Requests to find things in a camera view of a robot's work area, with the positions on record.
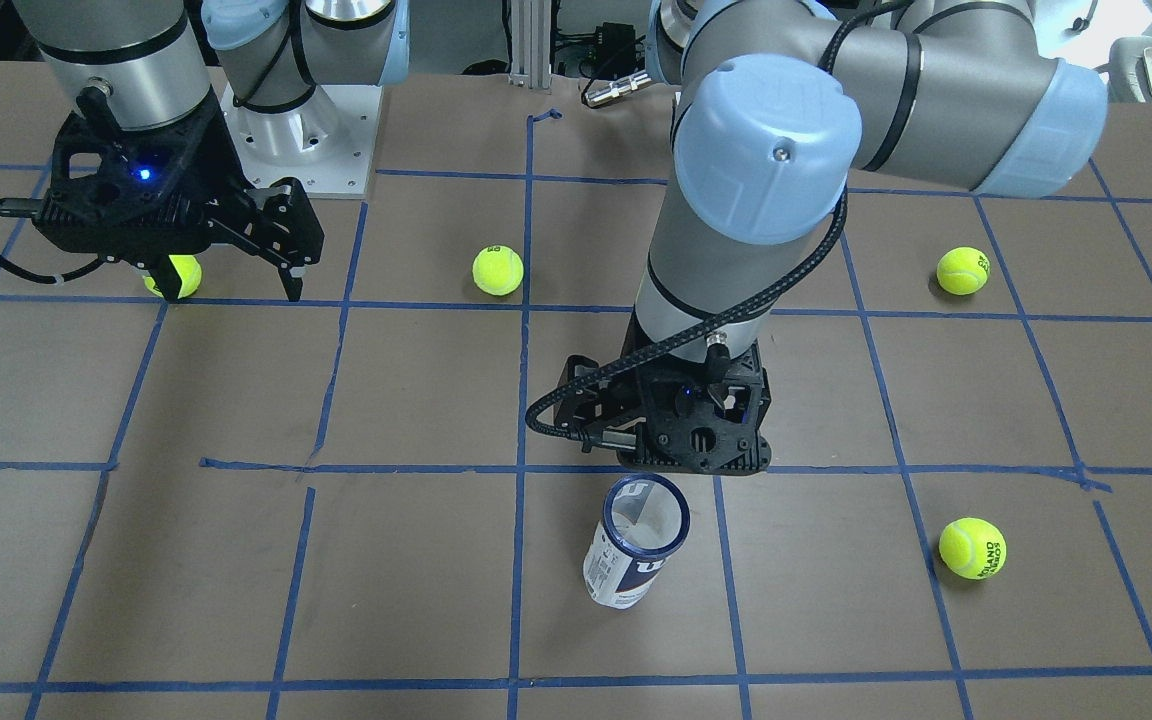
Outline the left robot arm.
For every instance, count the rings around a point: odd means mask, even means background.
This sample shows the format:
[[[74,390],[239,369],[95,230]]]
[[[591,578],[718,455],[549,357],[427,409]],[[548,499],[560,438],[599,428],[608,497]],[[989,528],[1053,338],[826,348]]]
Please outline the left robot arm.
[[[758,338],[844,232],[851,170],[1020,199],[1091,159],[1098,74],[1043,56],[1030,1],[657,1],[673,169],[620,359],[573,355],[535,432],[644,471],[770,465]]]

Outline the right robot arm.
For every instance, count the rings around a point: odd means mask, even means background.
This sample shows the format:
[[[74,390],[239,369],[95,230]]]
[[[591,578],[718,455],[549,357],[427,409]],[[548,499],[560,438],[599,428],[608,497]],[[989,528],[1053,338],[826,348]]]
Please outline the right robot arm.
[[[325,233],[308,170],[347,158],[332,86],[393,85],[410,69],[406,1],[18,1],[69,96],[40,200],[0,200],[79,270],[15,274],[65,285],[124,263],[164,300],[179,258],[229,245],[301,300]]]

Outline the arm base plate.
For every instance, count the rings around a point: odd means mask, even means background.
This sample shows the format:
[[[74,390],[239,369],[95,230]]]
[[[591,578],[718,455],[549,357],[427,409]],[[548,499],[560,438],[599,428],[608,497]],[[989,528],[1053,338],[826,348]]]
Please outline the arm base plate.
[[[278,114],[234,108],[221,96],[225,123],[248,181],[270,187],[296,177],[312,199],[364,199],[372,177],[382,88],[317,88],[301,108]]]

